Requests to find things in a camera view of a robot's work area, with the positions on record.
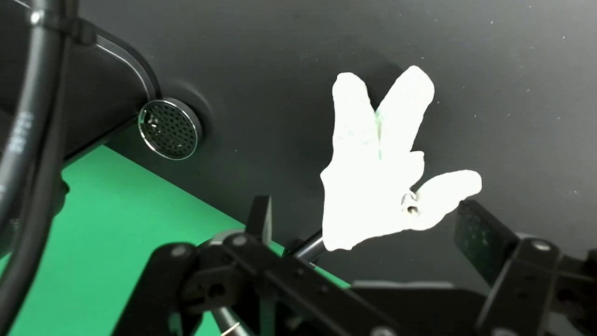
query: green mat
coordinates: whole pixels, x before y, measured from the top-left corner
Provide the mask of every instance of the green mat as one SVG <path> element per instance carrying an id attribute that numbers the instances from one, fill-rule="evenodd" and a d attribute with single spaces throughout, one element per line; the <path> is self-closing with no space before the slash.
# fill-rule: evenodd
<path id="1" fill-rule="evenodd" d="M 110 335 L 157 247 L 199 245 L 240 228 L 108 148 L 76 161 L 63 178 L 71 195 L 52 225 L 37 281 L 11 331 L 15 336 Z M 198 335 L 220 335 L 211 316 Z"/>

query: white glove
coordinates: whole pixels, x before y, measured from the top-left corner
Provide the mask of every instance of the white glove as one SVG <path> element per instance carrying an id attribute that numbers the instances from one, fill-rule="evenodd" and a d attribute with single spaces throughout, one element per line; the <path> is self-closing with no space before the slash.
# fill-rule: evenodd
<path id="1" fill-rule="evenodd" d="M 373 113 L 365 85 L 352 73 L 337 75 L 334 155 L 321 172 L 326 251 L 351 251 L 403 230 L 429 230 L 481 191 L 477 172 L 459 170 L 410 193 L 425 170 L 423 154 L 410 150 L 433 94 L 431 79 L 408 68 Z"/>

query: circular speaker grille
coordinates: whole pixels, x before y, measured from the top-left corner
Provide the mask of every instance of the circular speaker grille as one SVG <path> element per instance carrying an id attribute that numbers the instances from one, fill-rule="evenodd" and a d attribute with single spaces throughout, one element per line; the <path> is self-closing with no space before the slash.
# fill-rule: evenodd
<path id="1" fill-rule="evenodd" d="M 170 161 L 184 161 L 198 150 L 201 124 L 184 103 L 157 99 L 142 107 L 138 131 L 153 154 Z"/>

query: black cable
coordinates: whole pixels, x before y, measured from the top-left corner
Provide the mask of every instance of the black cable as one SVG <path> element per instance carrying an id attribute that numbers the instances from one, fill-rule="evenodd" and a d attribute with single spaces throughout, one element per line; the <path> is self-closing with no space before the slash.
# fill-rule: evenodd
<path id="1" fill-rule="evenodd" d="M 61 0 L 35 0 L 33 10 L 65 14 Z M 13 202 L 20 193 L 26 172 L 39 154 L 43 129 L 54 107 L 65 38 L 58 32 L 33 27 L 30 53 L 11 133 L 5 141 L 0 165 L 0 232 L 9 221 Z"/>
<path id="2" fill-rule="evenodd" d="M 35 10 L 48 10 L 54 15 L 65 15 L 61 0 L 37 0 Z M 22 301 L 35 279 L 43 249 L 48 239 L 52 221 L 52 198 L 59 183 L 61 170 L 61 122 L 63 109 L 58 94 L 61 90 L 61 70 L 67 42 L 59 32 L 41 27 L 32 29 L 30 57 L 24 77 L 24 86 L 18 103 L 18 114 L 30 127 L 17 124 L 7 142 L 7 152 L 0 167 L 4 197 L 0 210 L 9 204 L 7 197 L 15 197 L 28 172 L 33 172 L 30 202 L 20 211 L 20 232 L 17 236 L 15 251 L 0 281 L 0 335 L 7 335 Z M 0 213 L 0 225 L 5 223 L 5 213 Z"/>

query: dark surface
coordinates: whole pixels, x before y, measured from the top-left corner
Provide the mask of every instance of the dark surface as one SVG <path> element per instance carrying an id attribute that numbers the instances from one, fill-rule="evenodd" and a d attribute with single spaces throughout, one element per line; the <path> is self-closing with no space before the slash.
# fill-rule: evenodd
<path id="1" fill-rule="evenodd" d="M 240 221 L 255 195 L 272 195 L 281 243 L 321 226 L 334 77 L 362 75 L 379 101 L 416 64 L 436 85 L 418 137 L 427 176 L 479 170 L 477 200 L 515 232 L 578 258 L 595 245 L 595 2 L 86 0 L 82 14 L 136 47 L 164 96 L 207 126 L 186 163 L 149 154 L 134 129 L 114 148 Z M 483 290 L 451 236 L 444 225 L 321 264 L 345 279 Z"/>
<path id="2" fill-rule="evenodd" d="M 2 137 L 17 107 L 28 53 L 26 10 L 15 2 L 0 2 L 0 45 Z M 65 85 L 67 157 L 132 120 L 143 101 L 145 92 L 125 64 L 97 47 L 73 47 Z"/>

